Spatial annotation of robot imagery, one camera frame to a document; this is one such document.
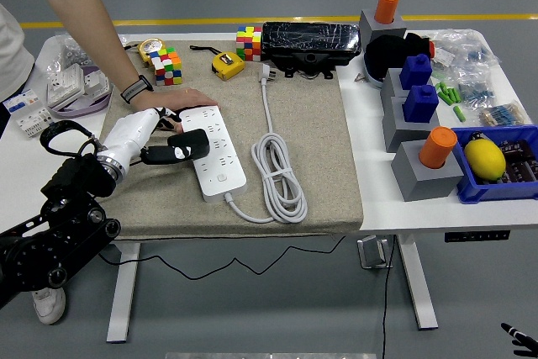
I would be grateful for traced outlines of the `person's left hand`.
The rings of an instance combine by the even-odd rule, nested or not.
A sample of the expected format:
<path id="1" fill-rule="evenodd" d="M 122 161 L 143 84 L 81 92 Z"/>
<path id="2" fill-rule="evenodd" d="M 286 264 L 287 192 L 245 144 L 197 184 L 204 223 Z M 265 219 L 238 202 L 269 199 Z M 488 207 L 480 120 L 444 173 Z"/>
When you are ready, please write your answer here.
<path id="1" fill-rule="evenodd" d="M 163 92 L 144 90 L 133 98 L 131 104 L 137 111 L 148 108 L 169 108 L 172 111 L 179 111 L 186 108 L 219 106 L 217 101 L 190 87 Z"/>

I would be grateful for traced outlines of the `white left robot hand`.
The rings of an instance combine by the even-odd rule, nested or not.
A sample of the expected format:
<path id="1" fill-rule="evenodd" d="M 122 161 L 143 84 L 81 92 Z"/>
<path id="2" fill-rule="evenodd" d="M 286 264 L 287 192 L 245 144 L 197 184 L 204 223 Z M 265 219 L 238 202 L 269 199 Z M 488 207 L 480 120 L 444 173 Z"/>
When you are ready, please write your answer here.
<path id="1" fill-rule="evenodd" d="M 169 108 L 148 108 L 119 119 L 106 137 L 104 149 L 97 153 L 100 164 L 109 170 L 127 172 L 135 157 L 149 165 L 166 165 L 193 159 L 191 146 L 157 146 L 142 151 L 164 117 L 181 121 Z"/>

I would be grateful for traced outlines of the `black-white right robot hand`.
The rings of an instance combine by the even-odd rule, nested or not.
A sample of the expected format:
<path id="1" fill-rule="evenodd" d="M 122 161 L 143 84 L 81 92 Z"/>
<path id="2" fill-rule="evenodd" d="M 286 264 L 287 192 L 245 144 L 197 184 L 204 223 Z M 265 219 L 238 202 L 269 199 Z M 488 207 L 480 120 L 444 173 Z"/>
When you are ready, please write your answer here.
<path id="1" fill-rule="evenodd" d="M 537 358 L 537 340 L 509 324 L 502 323 L 500 326 L 510 335 L 512 344 L 520 347 L 519 349 L 514 350 L 516 356 Z"/>

